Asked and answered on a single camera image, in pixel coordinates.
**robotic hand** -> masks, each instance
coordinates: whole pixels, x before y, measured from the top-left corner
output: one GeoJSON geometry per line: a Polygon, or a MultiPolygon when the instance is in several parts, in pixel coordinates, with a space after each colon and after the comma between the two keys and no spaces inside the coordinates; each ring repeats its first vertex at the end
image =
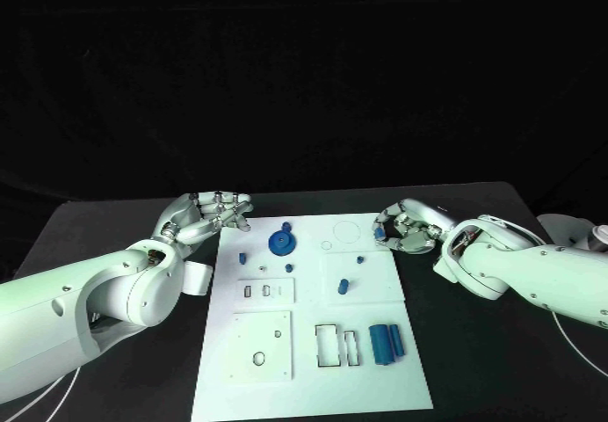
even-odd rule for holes
{"type": "Polygon", "coordinates": [[[456,223],[440,209],[406,199],[380,212],[371,230],[377,244],[411,254],[442,242],[433,270],[475,295],[495,300],[512,287],[535,306],[608,328],[606,226],[592,228],[576,243],[544,244],[489,215],[456,223]],[[391,217],[401,239],[386,238],[391,217]]]}
{"type": "Polygon", "coordinates": [[[0,285],[0,404],[156,325],[181,292],[204,294],[213,270],[182,260],[223,227],[249,231],[249,201],[237,193],[185,194],[164,209],[151,239],[0,285]]]}

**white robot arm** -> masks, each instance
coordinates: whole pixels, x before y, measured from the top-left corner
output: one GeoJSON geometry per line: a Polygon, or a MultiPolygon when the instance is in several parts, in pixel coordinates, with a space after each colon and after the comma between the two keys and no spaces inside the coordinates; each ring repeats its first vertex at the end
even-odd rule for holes
{"type": "Polygon", "coordinates": [[[0,404],[158,324],[181,292],[204,294],[213,270],[182,260],[221,227],[249,231],[241,214],[252,209],[243,194],[185,194],[151,239],[0,285],[0,404]]]}
{"type": "Polygon", "coordinates": [[[535,306],[608,328],[608,244],[605,226],[571,247],[544,244],[515,224],[489,215],[459,224],[440,209],[406,199],[388,206],[371,226],[375,243],[426,253],[442,242],[434,272],[469,292],[495,300],[508,287],[535,306]],[[386,238],[383,224],[403,238],[386,238]]]}

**circular hole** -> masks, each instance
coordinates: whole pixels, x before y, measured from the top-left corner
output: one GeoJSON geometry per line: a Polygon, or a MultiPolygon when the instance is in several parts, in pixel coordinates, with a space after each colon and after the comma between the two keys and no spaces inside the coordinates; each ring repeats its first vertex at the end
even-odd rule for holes
{"type": "Polygon", "coordinates": [[[260,367],[263,365],[264,359],[266,356],[262,354],[262,352],[256,352],[253,354],[253,363],[256,364],[256,367],[260,367]]]}

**dark table surface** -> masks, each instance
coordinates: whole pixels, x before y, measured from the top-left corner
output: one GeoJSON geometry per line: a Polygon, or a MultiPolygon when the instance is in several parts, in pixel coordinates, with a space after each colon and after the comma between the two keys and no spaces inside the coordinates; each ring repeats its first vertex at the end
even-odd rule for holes
{"type": "MultiPolygon", "coordinates": [[[[491,214],[548,240],[511,185],[413,186],[253,195],[249,217],[380,212],[403,198],[440,205],[455,218],[491,214]]],[[[123,249],[151,234],[172,199],[69,202],[50,217],[18,277],[123,249]]],[[[214,265],[217,236],[190,260],[214,265]]],[[[563,339],[550,313],[508,290],[475,297],[432,271],[437,251],[394,253],[414,341],[434,409],[319,417],[322,420],[606,420],[608,379],[563,339]]],[[[53,421],[187,422],[194,400],[208,297],[181,295],[165,321],[86,364],[53,421]]],[[[608,368],[608,333],[566,317],[561,325],[608,368]]],[[[71,375],[18,421],[44,421],[71,375]]],[[[0,405],[0,420],[38,392],[0,405]]]]}

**rectangular hole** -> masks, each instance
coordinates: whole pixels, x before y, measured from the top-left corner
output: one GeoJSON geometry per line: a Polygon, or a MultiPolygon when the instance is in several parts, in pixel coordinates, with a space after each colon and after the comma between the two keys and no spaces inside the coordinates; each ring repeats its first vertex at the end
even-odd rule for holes
{"type": "Polygon", "coordinates": [[[354,331],[344,332],[345,361],[349,367],[358,366],[357,338],[354,331]]]}
{"type": "Polygon", "coordinates": [[[339,366],[338,332],[334,324],[315,325],[316,335],[316,365],[318,367],[339,366]]]}

